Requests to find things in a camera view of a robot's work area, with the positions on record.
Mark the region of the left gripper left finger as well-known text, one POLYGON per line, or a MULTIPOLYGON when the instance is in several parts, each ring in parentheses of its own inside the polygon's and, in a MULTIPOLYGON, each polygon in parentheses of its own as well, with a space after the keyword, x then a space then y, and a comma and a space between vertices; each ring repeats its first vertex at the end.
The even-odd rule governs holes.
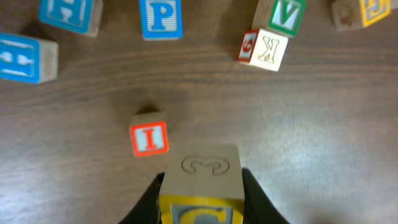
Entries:
POLYGON ((162 224, 159 192, 165 173, 158 173, 132 210, 119 224, 162 224))

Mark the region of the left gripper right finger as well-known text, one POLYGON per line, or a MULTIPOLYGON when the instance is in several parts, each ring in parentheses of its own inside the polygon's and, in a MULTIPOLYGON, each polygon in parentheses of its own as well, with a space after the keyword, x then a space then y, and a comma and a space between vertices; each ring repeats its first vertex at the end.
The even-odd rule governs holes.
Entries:
POLYGON ((243 224, 289 224, 248 168, 242 168, 242 176, 245 194, 243 224))

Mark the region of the red letter I block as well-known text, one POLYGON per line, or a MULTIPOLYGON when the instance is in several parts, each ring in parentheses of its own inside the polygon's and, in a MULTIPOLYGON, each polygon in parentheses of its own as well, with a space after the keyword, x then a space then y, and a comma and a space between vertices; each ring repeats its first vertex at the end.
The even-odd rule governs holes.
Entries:
POLYGON ((167 125, 161 112, 135 114, 131 118, 129 134, 136 157, 154 156, 169 151, 167 125))

